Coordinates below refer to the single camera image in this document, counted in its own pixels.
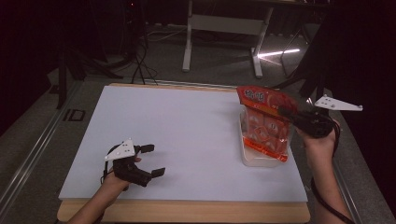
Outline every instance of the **white board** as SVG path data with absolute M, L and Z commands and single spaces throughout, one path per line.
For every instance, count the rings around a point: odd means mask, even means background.
M 307 202 L 291 151 L 274 168 L 242 163 L 241 109 L 236 92 L 105 87 L 59 198 L 91 198 L 104 156 L 132 138 L 155 145 L 140 154 L 140 169 L 166 171 L 146 188 L 131 185 L 120 199 Z

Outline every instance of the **plastic package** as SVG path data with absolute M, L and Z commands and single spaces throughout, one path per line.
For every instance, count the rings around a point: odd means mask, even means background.
M 277 109 L 283 106 L 293 111 L 297 110 L 297 104 L 280 91 L 255 86 L 236 90 L 241 104 L 245 105 L 240 118 L 244 164 L 276 166 L 286 161 L 292 125 Z

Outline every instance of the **dark background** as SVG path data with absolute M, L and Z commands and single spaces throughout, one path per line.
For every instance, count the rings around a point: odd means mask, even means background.
M 186 22 L 187 1 L 145 3 L 148 22 Z M 338 4 L 336 14 L 332 15 L 333 23 L 326 28 L 329 36 L 313 45 L 317 54 L 309 61 L 315 64 L 316 60 L 331 57 L 332 62 L 327 64 L 327 87 L 335 98 L 363 105 L 362 112 L 343 115 L 393 214 L 396 214 L 396 178 L 392 175 L 396 171 L 393 106 L 396 20 L 392 17 L 395 5 L 385 0 Z M 111 40 L 107 46 L 100 40 L 104 37 L 100 37 L 98 25 L 103 23 L 94 19 L 89 1 L 73 0 L 66 4 L 3 0 L 0 15 L 0 134 L 50 88 L 46 75 L 58 67 L 59 36 L 54 27 L 63 24 L 86 31 L 85 35 L 73 36 L 65 29 L 65 37 L 92 57 L 104 57 L 106 49 L 115 49 L 109 46 Z M 325 43 L 334 46 L 331 53 L 323 52 L 327 48 Z

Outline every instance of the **gray carpet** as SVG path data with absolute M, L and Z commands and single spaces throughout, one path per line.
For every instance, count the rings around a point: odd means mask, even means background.
M 162 27 L 160 29 L 173 29 L 172 31 L 175 31 L 178 28 Z M 149 39 L 154 40 L 161 37 L 163 35 L 150 35 Z M 282 36 L 268 36 L 262 46 L 262 51 L 282 50 L 288 41 L 287 38 Z M 253 46 L 254 39 L 250 37 L 241 38 L 238 41 L 212 43 L 207 41 L 207 34 L 194 34 L 191 70 L 189 73 L 184 73 L 181 71 L 185 48 L 183 35 L 173 35 L 163 40 L 150 41 L 144 60 L 148 67 L 148 69 L 143 69 L 144 77 L 147 78 L 147 81 L 152 76 L 156 80 L 226 86 L 273 86 L 285 80 L 279 65 L 279 56 L 268 57 L 267 61 L 262 61 L 264 77 L 262 79 L 254 77 L 249 58 L 249 48 Z M 291 72 L 298 64 L 306 47 L 307 45 L 302 38 L 296 39 L 290 48 L 301 48 L 302 51 L 285 56 L 288 71 Z M 144 54 L 143 49 L 140 48 L 139 56 L 143 57 Z M 35 148 L 35 144 L 40 142 L 40 134 L 46 131 L 47 125 L 51 123 L 54 116 L 61 118 L 54 125 L 50 139 L 44 141 L 45 145 L 42 147 L 42 153 L 37 155 L 39 158 L 37 164 L 32 165 L 34 167 L 33 171 L 26 178 L 23 188 L 17 192 L 15 202 L 9 207 L 2 223 L 53 223 L 56 220 L 60 205 L 59 191 L 89 124 L 102 88 L 112 82 L 131 82 L 136 64 L 120 69 L 122 68 L 115 69 L 114 72 L 124 76 L 122 80 L 103 77 L 94 73 L 91 69 L 87 69 L 90 73 L 84 82 L 69 79 L 69 90 L 75 91 L 69 96 L 69 102 L 64 106 L 64 110 L 55 109 L 57 95 L 46 93 L 0 138 L 0 148 L 3 152 L 3 156 L 0 158 L 0 190 L 3 192 L 23 160 Z M 54 84 L 57 82 L 56 76 L 56 70 L 49 74 Z M 135 79 L 135 82 L 141 83 L 141 81 L 140 77 Z M 301 82 L 298 82 L 283 91 L 297 97 L 296 92 L 301 84 Z M 63 120 L 67 109 L 86 111 L 84 120 Z M 339 164 L 343 181 L 346 182 L 356 205 L 361 223 L 396 223 L 346 122 L 340 113 L 334 112 L 332 114 L 341 122 L 343 129 L 335 161 Z M 302 179 L 309 186 L 311 175 L 306 166 L 300 139 L 293 138 L 291 147 Z M 314 218 L 315 213 L 312 209 L 314 200 L 310 191 L 307 194 L 308 205 Z

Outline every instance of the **table leg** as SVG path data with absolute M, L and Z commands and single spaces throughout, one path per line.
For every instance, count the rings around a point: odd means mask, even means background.
M 183 59 L 183 72 L 190 71 L 190 62 L 191 62 L 191 17 L 192 17 L 192 0 L 189 1 L 189 17 L 187 18 L 187 43 L 186 49 L 184 50 L 184 59 Z
M 260 30 L 259 41 L 257 42 L 257 46 L 256 48 L 251 49 L 251 57 L 253 60 L 254 73 L 257 78 L 262 78 L 262 65 L 260 64 L 259 51 L 262 47 L 262 41 L 265 38 L 265 33 L 267 32 L 267 28 L 270 23 L 273 10 L 274 9 L 272 7 L 268 8 L 264 22 L 262 23 L 262 29 Z

